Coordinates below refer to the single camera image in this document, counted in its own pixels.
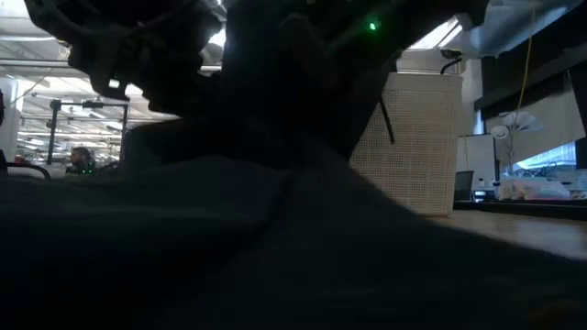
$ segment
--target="wooden table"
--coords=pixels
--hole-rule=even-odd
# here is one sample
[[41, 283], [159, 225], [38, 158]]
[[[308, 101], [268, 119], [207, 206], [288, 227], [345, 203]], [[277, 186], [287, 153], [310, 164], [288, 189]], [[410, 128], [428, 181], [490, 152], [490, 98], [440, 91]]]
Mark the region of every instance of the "wooden table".
[[432, 221], [561, 256], [587, 259], [587, 222], [535, 216], [454, 211]]

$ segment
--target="dark fabric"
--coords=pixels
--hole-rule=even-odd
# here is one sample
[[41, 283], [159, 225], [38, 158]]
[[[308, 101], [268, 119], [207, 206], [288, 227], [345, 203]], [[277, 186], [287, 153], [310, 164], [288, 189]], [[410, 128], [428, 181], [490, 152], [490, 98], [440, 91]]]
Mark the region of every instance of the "dark fabric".
[[[587, 62], [572, 68], [569, 75], [583, 127], [587, 127]], [[587, 169], [587, 137], [575, 142], [575, 151], [577, 168]]]
[[223, 106], [282, 132], [311, 134], [349, 160], [395, 63], [341, 77], [336, 88], [323, 88], [297, 60], [284, 56], [292, 50], [283, 44], [280, 24], [293, 6], [299, 5], [249, 0], [230, 8], [219, 82]]
[[4, 151], [0, 149], [0, 176], [6, 175], [8, 175], [8, 162], [6, 161]]
[[584, 263], [433, 225], [305, 150], [0, 178], [0, 328], [584, 328]]
[[2, 94], [2, 90], [0, 90], [0, 126], [4, 122], [4, 110], [6, 109], [4, 105], [4, 95]]

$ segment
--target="ceiling light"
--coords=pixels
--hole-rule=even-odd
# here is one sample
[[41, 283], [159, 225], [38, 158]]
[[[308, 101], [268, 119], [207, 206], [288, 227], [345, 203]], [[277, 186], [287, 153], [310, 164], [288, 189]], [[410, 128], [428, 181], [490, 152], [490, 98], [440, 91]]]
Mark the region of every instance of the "ceiling light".
[[120, 86], [120, 82], [116, 79], [110, 79], [110, 82], [108, 82], [108, 87], [110, 88], [118, 88]]
[[141, 96], [141, 95], [143, 95], [143, 90], [141, 90], [140, 88], [138, 88], [134, 84], [130, 83], [127, 86], [127, 89], [125, 90], [125, 94], [127, 94], [128, 96], [133, 96], [133, 95]]
[[100, 119], [104, 119], [104, 118], [106, 118], [106, 116], [105, 116], [105, 115], [98, 114], [98, 113], [97, 113], [97, 112], [95, 112], [95, 111], [89, 110], [89, 112], [90, 112], [90, 115], [91, 115], [91, 116], [95, 116], [96, 118], [100, 118]]
[[105, 143], [95, 143], [92, 141], [84, 141], [81, 143], [75, 143], [78, 147], [87, 147], [87, 148], [98, 148], [98, 147], [106, 147]]
[[30, 41], [52, 41], [55, 37], [19, 37], [19, 36], [0, 36], [2, 41], [18, 41], [18, 42], [30, 42]]
[[227, 33], [224, 29], [221, 29], [220, 32], [216, 33], [210, 40], [209, 43], [213, 43], [220, 47], [224, 47], [224, 43], [227, 42]]
[[36, 138], [32, 138], [29, 141], [27, 141], [30, 144], [34, 144], [35, 146], [44, 146], [45, 145], [45, 141], [41, 141], [39, 139]]
[[459, 24], [455, 29], [450, 32], [446, 38], [444, 38], [439, 44], [439, 47], [445, 47], [451, 42], [457, 35], [462, 31], [462, 26]]
[[102, 123], [104, 123], [104, 124], [106, 124], [107, 126], [110, 126], [110, 127], [112, 127], [112, 128], [115, 128], [115, 129], [122, 130], [122, 124], [120, 124], [120, 123], [118, 123], [118, 122], [111, 122], [111, 121], [110, 121], [110, 122], [102, 122]]
[[[50, 137], [49, 132], [18, 132], [21, 136]], [[55, 137], [64, 138], [122, 138], [120, 134], [92, 134], [92, 133], [55, 133]]]
[[438, 43], [440, 43], [440, 41], [443, 41], [443, 39], [447, 39], [446, 38], [447, 34], [450, 33], [450, 31], [455, 26], [457, 26], [458, 23], [459, 23], [459, 21], [456, 18], [452, 18], [452, 19], [442, 23], [437, 28], [432, 30], [432, 32], [428, 33], [423, 38], [421, 38], [417, 43], [412, 45], [412, 47], [410, 47], [409, 50], [431, 50], [431, 49], [433, 49], [434, 47], [436, 47], [438, 45]]

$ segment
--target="metal pole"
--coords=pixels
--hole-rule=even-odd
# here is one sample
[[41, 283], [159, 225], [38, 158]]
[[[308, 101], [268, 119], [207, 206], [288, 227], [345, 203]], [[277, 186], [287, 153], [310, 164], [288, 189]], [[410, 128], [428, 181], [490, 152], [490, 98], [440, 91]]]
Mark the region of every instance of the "metal pole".
[[127, 133], [128, 104], [124, 104], [122, 107], [125, 109], [125, 112], [122, 115], [122, 138], [120, 139], [120, 154], [118, 155], [118, 159], [120, 161], [123, 160], [125, 153], [125, 134]]
[[55, 130], [57, 129], [57, 113], [61, 110], [61, 101], [51, 101], [50, 108], [51, 110], [53, 110], [53, 117], [51, 118], [51, 133], [49, 136], [49, 154], [47, 155], [47, 165], [50, 165], [53, 162], [53, 149], [55, 148]]
[[[23, 115], [20, 117], [20, 119], [24, 119], [24, 120], [51, 120], [52, 116], [50, 115]], [[58, 119], [60, 120], [71, 120], [71, 121], [79, 121], [79, 122], [106, 122], [106, 121], [119, 121], [120, 118], [93, 118], [93, 117], [82, 117], [82, 116], [58, 116]], [[142, 123], [142, 124], [147, 124], [147, 123], [160, 123], [160, 122], [164, 122], [167, 120], [172, 120], [170, 119], [128, 119], [127, 123]]]
[[[16, 60], [0, 59], [0, 66], [3, 67], [35, 67], [54, 69], [74, 69], [66, 60]], [[220, 65], [202, 65], [200, 72], [218, 72], [222, 70]]]
[[[20, 131], [18, 132], [23, 137], [49, 137], [50, 133], [47, 132], [34, 132], [34, 131]], [[121, 138], [119, 134], [93, 134], [93, 133], [55, 133], [56, 137], [64, 138]]]

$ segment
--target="white wall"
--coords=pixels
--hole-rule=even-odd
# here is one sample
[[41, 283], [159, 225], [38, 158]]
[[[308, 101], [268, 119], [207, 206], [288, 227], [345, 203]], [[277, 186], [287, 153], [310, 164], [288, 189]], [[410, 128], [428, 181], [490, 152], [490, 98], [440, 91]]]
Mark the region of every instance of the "white wall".
[[462, 82], [462, 112], [457, 116], [459, 136], [482, 134], [477, 121], [475, 101], [483, 96], [481, 60], [467, 60], [465, 71], [460, 75]]
[[23, 102], [20, 99], [13, 103], [18, 93], [17, 80], [0, 78], [0, 90], [6, 106], [4, 123], [0, 126], [0, 149], [4, 151], [6, 160], [13, 161], [17, 153], [17, 134]]
[[[527, 111], [535, 116], [544, 128], [515, 134], [514, 163], [585, 137], [585, 129], [572, 90], [553, 94], [523, 107], [520, 111]], [[487, 120], [486, 124], [487, 129], [491, 130], [492, 127], [502, 125], [502, 119], [492, 118]], [[509, 143], [509, 137], [496, 141], [497, 158], [502, 161], [503, 166], [507, 166], [509, 162], [505, 141]]]
[[[457, 171], [474, 171], [472, 184], [476, 190], [492, 190], [495, 179], [494, 139], [491, 135], [459, 137]], [[479, 179], [485, 186], [480, 187]]]
[[440, 55], [438, 49], [428, 50], [407, 50], [397, 61], [399, 72], [435, 72], [440, 73], [442, 67], [449, 63]]

